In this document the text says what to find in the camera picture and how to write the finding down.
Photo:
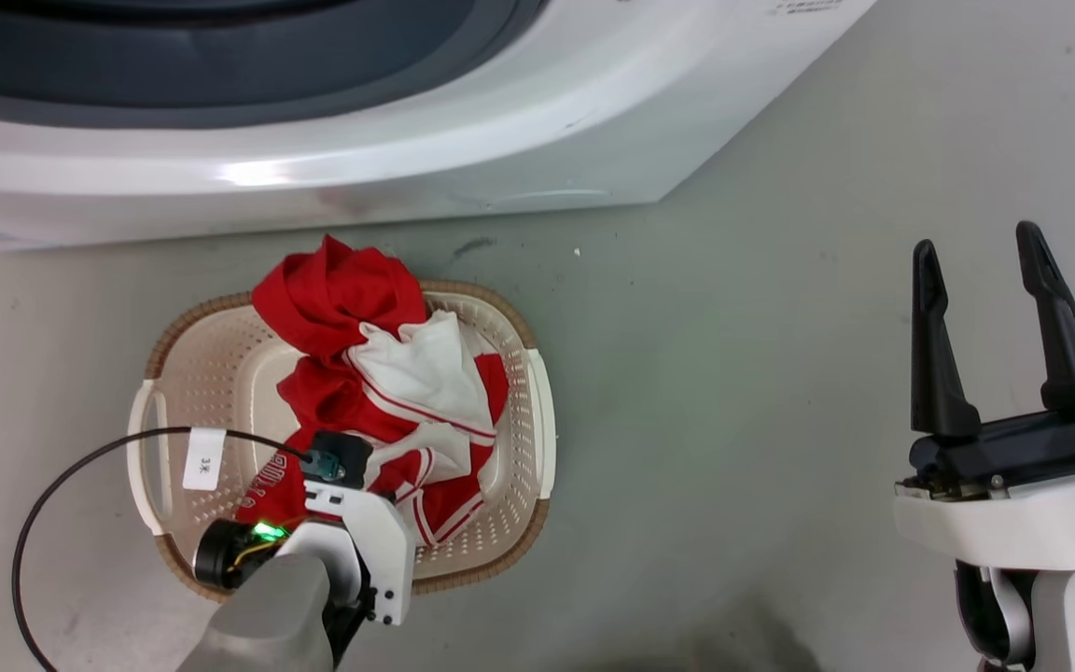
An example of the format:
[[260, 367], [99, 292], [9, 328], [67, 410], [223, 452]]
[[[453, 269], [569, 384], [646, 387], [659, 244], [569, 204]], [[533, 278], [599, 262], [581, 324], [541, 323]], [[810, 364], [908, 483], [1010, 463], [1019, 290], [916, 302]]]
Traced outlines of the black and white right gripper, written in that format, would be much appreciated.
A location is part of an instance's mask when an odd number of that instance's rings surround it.
[[[1050, 412], [1075, 416], [1075, 299], [1034, 221], [1019, 221], [1016, 243], [1026, 292], [1037, 305]], [[968, 402], [944, 315], [948, 294], [931, 241], [914, 247], [911, 314], [911, 426], [920, 433], [969, 438], [981, 417]], [[1020, 486], [1019, 494], [940, 500], [895, 483], [895, 527], [905, 539], [977, 567], [1075, 571], [1075, 475]]]

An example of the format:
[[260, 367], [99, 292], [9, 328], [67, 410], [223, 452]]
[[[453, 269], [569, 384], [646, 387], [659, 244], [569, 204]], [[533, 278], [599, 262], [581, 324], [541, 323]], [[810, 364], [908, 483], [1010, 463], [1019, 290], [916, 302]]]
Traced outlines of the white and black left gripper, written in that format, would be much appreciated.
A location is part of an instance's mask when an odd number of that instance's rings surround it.
[[291, 524], [211, 523], [194, 553], [196, 582], [230, 595], [273, 558], [309, 554], [322, 561], [338, 604], [361, 605], [368, 621], [404, 623], [415, 548], [393, 503], [379, 495], [309, 481], [304, 505], [306, 515]]

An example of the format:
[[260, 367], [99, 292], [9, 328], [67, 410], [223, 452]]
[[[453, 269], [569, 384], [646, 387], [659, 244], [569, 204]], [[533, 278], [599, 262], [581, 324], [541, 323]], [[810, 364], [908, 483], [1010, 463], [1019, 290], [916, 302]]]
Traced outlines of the red and white garment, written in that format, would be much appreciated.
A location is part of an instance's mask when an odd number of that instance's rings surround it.
[[371, 443], [362, 492], [387, 497], [415, 544], [436, 546], [485, 502], [496, 426], [510, 396], [500, 354], [453, 312], [426, 306], [405, 264], [326, 238], [282, 260], [253, 308], [300, 353], [278, 383], [298, 429], [250, 483], [240, 521], [306, 515], [301, 455], [316, 431]]

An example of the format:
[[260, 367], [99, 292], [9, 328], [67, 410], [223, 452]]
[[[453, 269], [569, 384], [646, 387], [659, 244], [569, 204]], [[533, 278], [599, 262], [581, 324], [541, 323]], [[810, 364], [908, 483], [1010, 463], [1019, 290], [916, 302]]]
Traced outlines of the cream perforated laundry basket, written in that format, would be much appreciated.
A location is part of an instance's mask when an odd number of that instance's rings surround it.
[[[549, 518], [556, 473], [556, 426], [549, 374], [519, 311], [485, 287], [425, 280], [427, 306], [452, 311], [503, 357], [510, 397], [496, 434], [485, 506], [461, 533], [415, 555], [412, 591], [438, 594], [498, 577], [532, 549]], [[133, 399], [129, 433], [149, 427], [220, 427], [284, 439], [293, 413], [276, 387], [299, 354], [274, 337], [231, 294], [188, 310], [155, 344]], [[210, 523], [230, 518], [272, 451], [230, 440], [217, 487], [182, 485], [185, 438], [161, 437], [128, 447], [133, 502], [168, 569], [191, 592], [223, 603], [228, 594], [194, 580], [191, 560]]]

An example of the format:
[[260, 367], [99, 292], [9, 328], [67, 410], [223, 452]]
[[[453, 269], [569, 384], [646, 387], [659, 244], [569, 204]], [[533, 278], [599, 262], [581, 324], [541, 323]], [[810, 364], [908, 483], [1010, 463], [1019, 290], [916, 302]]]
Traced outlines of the white front-load washing machine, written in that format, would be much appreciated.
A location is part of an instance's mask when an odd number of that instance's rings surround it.
[[547, 0], [489, 63], [327, 119], [0, 120], [0, 251], [657, 203], [877, 0]]

